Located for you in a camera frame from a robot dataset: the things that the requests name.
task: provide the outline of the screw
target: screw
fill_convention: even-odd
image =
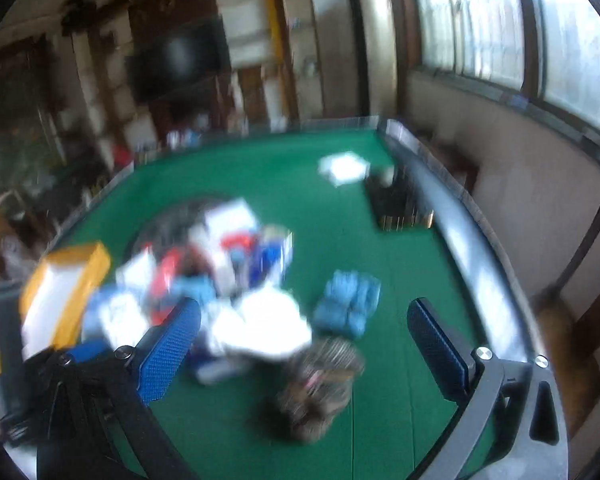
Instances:
[[[62,354],[59,359],[61,366],[68,366],[74,362],[74,358],[69,354]]]
[[[534,359],[534,362],[541,368],[547,368],[549,366],[549,359],[543,355],[539,355]]]
[[[493,357],[493,352],[485,346],[477,348],[475,354],[483,361],[488,361]]]
[[[116,359],[125,361],[131,357],[131,354],[133,352],[134,352],[134,348],[132,346],[125,345],[125,346],[121,346],[120,348],[116,349],[116,351],[114,352],[114,355],[116,356]]]

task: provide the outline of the black screen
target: black screen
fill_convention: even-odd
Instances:
[[[231,70],[222,19],[186,25],[127,57],[126,72],[138,103],[170,94]]]

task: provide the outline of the green felt surface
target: green felt surface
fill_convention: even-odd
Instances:
[[[374,165],[392,164],[375,133],[361,130],[272,136],[158,161],[139,168],[67,240],[101,240],[116,266],[142,225],[166,207],[198,194],[228,194],[245,197],[262,222],[294,232],[285,288],[305,313],[336,269],[382,281],[378,311],[358,342],[366,371],[352,403],[315,445],[282,438],[271,408],[280,387],[276,367],[209,388],[180,371],[152,410],[203,479],[403,480],[456,409],[440,395],[405,312],[411,300],[426,296],[477,346],[484,338],[472,323],[472,305],[435,229],[381,233],[362,184],[335,188],[318,175],[322,156],[349,150]],[[471,469],[484,461],[488,430]]]

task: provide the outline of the wooden floor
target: wooden floor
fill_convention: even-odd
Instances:
[[[574,346],[573,319],[563,302],[546,304],[538,312],[538,323],[554,367],[571,438],[600,396],[600,370],[593,356],[584,357]]]

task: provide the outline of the window frame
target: window frame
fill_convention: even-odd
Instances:
[[[600,16],[600,0],[588,1]],[[584,152],[592,156],[596,162],[600,164],[600,142],[593,140],[590,135],[590,133],[593,133],[594,136],[600,136],[600,128],[589,123],[575,113],[552,104],[542,98],[542,95],[544,94],[543,86],[546,82],[546,56],[548,53],[544,48],[546,38],[544,37],[545,31],[542,26],[541,4],[538,0],[520,0],[520,7],[525,51],[523,56],[523,81],[520,90],[487,79],[458,73],[456,72],[456,64],[454,64],[452,70],[426,66],[423,64],[422,53],[419,56],[418,63],[412,64],[411,68],[414,68],[419,72],[429,73],[433,77],[440,78],[455,88],[497,101],[500,104],[513,108],[516,111],[533,118],[544,124],[544,126],[565,135],[571,142],[583,149]],[[418,6],[418,0],[413,0],[410,5],[405,5],[405,8],[405,19],[416,19],[416,23],[418,24],[417,41],[420,44],[420,51],[422,52],[422,26],[420,25],[420,8]],[[462,79],[466,80],[466,85],[462,83]],[[520,98],[517,101],[517,104],[511,104],[515,101],[516,97]],[[563,124],[561,124],[560,127],[556,127],[557,122],[555,120]]]

